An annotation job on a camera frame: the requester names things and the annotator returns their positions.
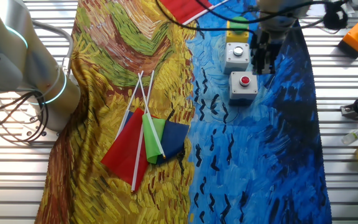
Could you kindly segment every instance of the green flag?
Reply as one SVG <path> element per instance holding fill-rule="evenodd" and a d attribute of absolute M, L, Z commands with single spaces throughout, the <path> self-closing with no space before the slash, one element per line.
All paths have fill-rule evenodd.
<path fill-rule="evenodd" d="M 165 120 L 151 118 L 148 113 L 144 114 L 142 119 L 147 161 L 151 164 L 156 164 L 158 156 L 162 154 L 161 139 Z"/>

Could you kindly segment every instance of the stick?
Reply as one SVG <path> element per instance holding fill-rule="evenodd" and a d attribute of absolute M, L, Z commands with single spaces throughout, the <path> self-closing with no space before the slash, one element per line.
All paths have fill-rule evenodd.
<path fill-rule="evenodd" d="M 223 2 L 220 2 L 220 3 L 218 3 L 218 4 L 214 5 L 214 6 L 209 7 L 209 9 L 212 10 L 212 9 L 214 9 L 214 8 L 220 6 L 220 5 L 222 5 L 222 4 L 224 4 L 224 3 L 228 2 L 228 1 L 229 1 L 229 0 L 224 0 Z M 197 18 L 203 16 L 203 15 L 206 14 L 207 12 L 208 12 L 208 10 L 204 9 L 203 11 L 201 11 L 200 13 L 198 13 L 197 15 L 193 16 L 192 18 L 190 18 L 190 19 L 188 19 L 186 22 L 184 22 L 183 25 L 187 25 L 187 24 L 191 23 L 193 20 L 195 20 L 195 19 L 197 19 Z"/>
<path fill-rule="evenodd" d="M 151 79 L 150 85 L 149 85 L 149 92 L 147 93 L 147 99 L 145 99 L 146 103 L 149 103 L 150 93 L 151 93 L 151 89 L 152 89 L 151 86 L 153 84 L 153 77 L 154 77 L 154 70 L 153 70 L 152 79 Z M 137 178 L 137 171 L 139 169 L 139 159 L 140 159 L 140 151 L 142 150 L 142 141 L 143 141 L 143 124 L 142 124 L 142 127 L 140 128 L 139 142 L 137 143 L 135 169 L 134 169 L 134 175 L 132 177 L 132 186 L 131 186 L 132 193 L 135 192 L 135 188 L 136 188 L 136 178 Z"/>
<path fill-rule="evenodd" d="M 125 110 L 124 118 L 122 119 L 121 124 L 119 125 L 118 133 L 117 133 L 117 135 L 116 135 L 115 140 L 118 138 L 118 135 L 119 135 L 119 134 L 121 133 L 121 131 L 124 129 L 125 122 L 127 121 L 128 114 L 129 114 L 129 108 L 131 108 L 131 104 L 132 104 L 132 102 L 134 101 L 135 93 L 136 93 L 136 91 L 137 91 L 137 87 L 139 86 L 139 83 L 140 83 L 140 80 L 138 80 L 137 83 L 136 83 L 135 90 L 134 90 L 134 92 L 133 92 L 133 94 L 132 94 L 131 100 L 129 101 L 128 107 L 127 107 L 127 109 Z"/>
<path fill-rule="evenodd" d="M 140 89 L 142 90 L 142 94 L 143 94 L 143 97 L 146 99 L 146 96 L 144 94 L 144 90 L 143 90 L 143 84 L 142 82 L 140 82 Z M 152 117 L 150 115 L 150 110 L 149 110 L 149 106 L 147 106 L 147 104 L 145 105 L 145 110 L 147 111 L 146 115 L 147 115 L 147 119 L 148 121 L 150 122 L 150 125 L 152 127 L 152 132 L 153 132 L 153 136 L 154 136 L 154 139 L 155 141 L 157 142 L 157 146 L 158 146 L 158 149 L 160 150 L 160 153 L 162 154 L 163 158 L 165 159 L 165 153 L 164 151 L 162 150 L 162 146 L 161 146 L 161 142 L 158 138 L 158 135 L 157 135 L 157 131 L 155 130 L 155 127 L 154 127 L 154 124 L 153 124 L 153 120 L 152 120 Z"/>

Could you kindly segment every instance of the yellow fabric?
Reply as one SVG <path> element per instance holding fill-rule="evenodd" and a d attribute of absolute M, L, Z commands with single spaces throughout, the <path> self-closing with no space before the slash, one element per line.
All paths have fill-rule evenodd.
<path fill-rule="evenodd" d="M 137 81 L 156 78 L 150 112 L 190 124 L 194 107 L 190 51 L 194 31 L 169 24 L 153 1 L 79 1 L 73 38 L 73 73 L 81 101 L 50 154 L 36 223 L 186 223 L 194 165 L 185 141 L 179 161 L 152 166 L 136 194 L 100 161 L 111 147 Z M 137 94 L 132 110 L 144 108 Z"/>

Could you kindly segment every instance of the blue fabric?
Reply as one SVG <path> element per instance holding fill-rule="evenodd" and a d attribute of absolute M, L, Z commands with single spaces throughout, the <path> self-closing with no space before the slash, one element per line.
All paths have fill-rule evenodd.
<path fill-rule="evenodd" d="M 183 152 L 188 130 L 188 125 L 178 124 L 171 121 L 165 122 L 161 146 L 164 150 L 166 159 L 164 159 L 162 155 L 159 155 L 157 164 L 167 162 L 170 159 L 175 158 L 178 153 Z"/>
<path fill-rule="evenodd" d="M 225 7 L 215 11 L 236 16 Z M 225 27 L 226 21 L 206 14 L 198 24 Z M 258 77 L 259 94 L 249 107 L 228 106 L 224 32 L 198 32 L 187 45 L 196 105 L 188 135 L 195 165 L 192 223 L 331 223 L 313 73 L 301 31 L 288 35 L 277 74 Z"/>
<path fill-rule="evenodd" d="M 131 112 L 131 111 L 128 113 L 127 119 L 125 120 L 125 125 L 127 125 L 128 121 L 130 120 L 130 118 L 132 117 L 133 114 L 134 114 L 134 112 Z"/>

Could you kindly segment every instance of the metal grid surface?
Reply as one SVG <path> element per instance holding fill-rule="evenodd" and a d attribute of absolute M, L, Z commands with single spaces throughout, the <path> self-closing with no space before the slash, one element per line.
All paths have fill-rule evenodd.
<path fill-rule="evenodd" d="M 25 0 L 34 19 L 61 27 L 71 33 L 77 0 Z M 314 22 L 309 17 L 305 22 Z M 358 22 L 358 11 L 350 26 Z M 36 29 L 41 41 L 58 60 L 67 52 L 68 42 L 56 34 Z M 316 96 L 323 141 L 324 166 L 335 224 L 358 224 L 358 163 L 353 156 L 358 141 L 343 146 L 340 139 L 358 127 L 358 121 L 341 117 L 339 107 L 358 98 L 358 59 L 350 61 L 336 50 L 347 33 L 331 35 L 321 29 L 303 30 L 313 64 Z M 9 101 L 5 94 L 3 100 Z M 28 117 L 17 112 L 15 118 Z M 9 129 L 21 135 L 23 127 L 8 120 Z M 34 146 L 13 145 L 0 138 L 0 224 L 33 223 L 44 190 L 50 149 L 56 136 L 42 137 Z"/>

